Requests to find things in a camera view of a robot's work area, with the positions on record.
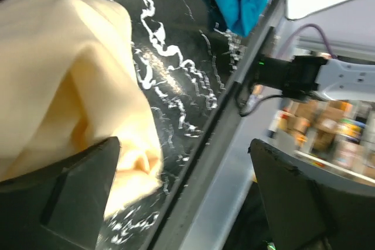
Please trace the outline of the peach t shirt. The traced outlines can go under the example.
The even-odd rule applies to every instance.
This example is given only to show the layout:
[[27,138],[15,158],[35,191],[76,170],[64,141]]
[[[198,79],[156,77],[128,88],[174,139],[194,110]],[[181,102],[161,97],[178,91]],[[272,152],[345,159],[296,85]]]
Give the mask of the peach t shirt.
[[1,179],[120,141],[109,217],[160,186],[162,149],[138,86],[131,19],[108,0],[1,1]]

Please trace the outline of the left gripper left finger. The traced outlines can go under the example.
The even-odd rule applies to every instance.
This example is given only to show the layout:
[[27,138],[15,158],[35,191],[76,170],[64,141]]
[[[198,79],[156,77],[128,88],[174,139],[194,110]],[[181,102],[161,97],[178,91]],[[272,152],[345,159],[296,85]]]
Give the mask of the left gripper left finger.
[[119,152],[110,137],[1,182],[1,249],[94,249]]

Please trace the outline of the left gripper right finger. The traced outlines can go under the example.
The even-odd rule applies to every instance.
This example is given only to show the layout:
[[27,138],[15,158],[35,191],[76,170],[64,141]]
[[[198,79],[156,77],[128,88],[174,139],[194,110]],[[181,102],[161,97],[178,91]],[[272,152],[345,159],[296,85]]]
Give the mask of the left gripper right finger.
[[277,249],[374,249],[374,187],[253,139],[248,149]]

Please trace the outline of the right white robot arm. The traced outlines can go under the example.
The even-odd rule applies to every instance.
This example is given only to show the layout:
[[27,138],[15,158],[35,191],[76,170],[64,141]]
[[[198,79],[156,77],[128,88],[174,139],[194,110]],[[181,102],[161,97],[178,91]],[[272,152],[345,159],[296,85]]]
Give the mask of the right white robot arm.
[[291,61],[263,57],[251,65],[253,82],[280,90],[285,98],[305,101],[374,102],[374,66],[338,59],[296,56]]

